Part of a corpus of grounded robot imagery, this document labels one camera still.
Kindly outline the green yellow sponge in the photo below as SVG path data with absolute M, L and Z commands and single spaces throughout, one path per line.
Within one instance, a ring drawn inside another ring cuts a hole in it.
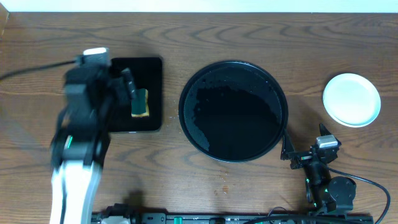
M 131 102 L 131 116 L 141 118 L 149 116 L 148 91 L 145 88 L 135 91 Z

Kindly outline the light blue plate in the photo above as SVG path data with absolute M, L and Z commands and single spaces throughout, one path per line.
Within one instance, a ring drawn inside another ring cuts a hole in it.
M 376 87 L 368 79 L 354 73 L 333 77 L 326 84 L 322 100 L 333 120 L 351 128 L 371 124 L 381 110 L 381 97 Z

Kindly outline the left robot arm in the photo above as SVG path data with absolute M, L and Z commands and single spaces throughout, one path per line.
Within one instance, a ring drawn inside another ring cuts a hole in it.
M 110 144 L 108 126 L 118 107 L 117 89 L 130 98 L 136 86 L 130 69 L 112 75 L 106 65 L 80 65 L 65 75 L 67 106 L 52 139 L 51 223 L 90 223 Z

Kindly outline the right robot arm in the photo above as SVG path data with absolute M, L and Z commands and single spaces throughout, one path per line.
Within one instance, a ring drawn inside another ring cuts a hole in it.
M 323 125 L 320 136 L 307 151 L 297 152 L 287 131 L 284 131 L 280 158 L 290 161 L 291 169 L 303 169 L 306 176 L 307 200 L 314 205 L 309 214 L 344 216 L 353 209 L 356 196 L 354 180 L 330 175 L 328 164 L 337 159 L 341 142 Z

